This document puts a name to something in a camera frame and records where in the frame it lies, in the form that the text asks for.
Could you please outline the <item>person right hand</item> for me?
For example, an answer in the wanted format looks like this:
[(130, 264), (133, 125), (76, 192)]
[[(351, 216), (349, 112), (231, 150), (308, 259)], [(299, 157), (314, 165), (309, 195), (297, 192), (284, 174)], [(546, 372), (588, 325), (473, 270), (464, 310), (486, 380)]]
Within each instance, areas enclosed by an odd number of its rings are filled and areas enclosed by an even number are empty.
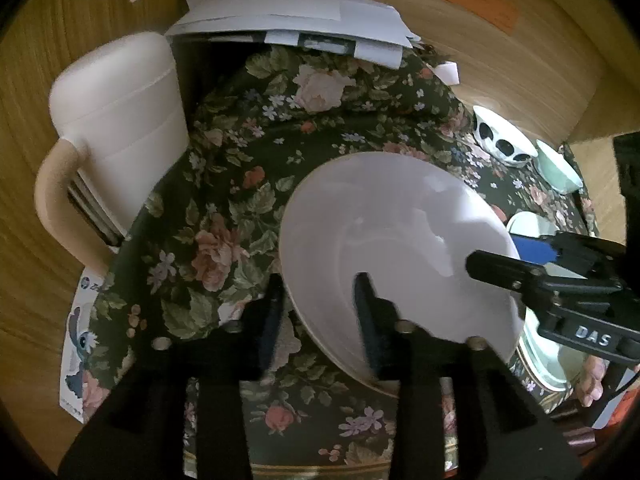
[(602, 398), (602, 379), (607, 368), (605, 360), (597, 356), (588, 356), (582, 364), (582, 371), (575, 386), (575, 394), (584, 408), (590, 408), (593, 402)]

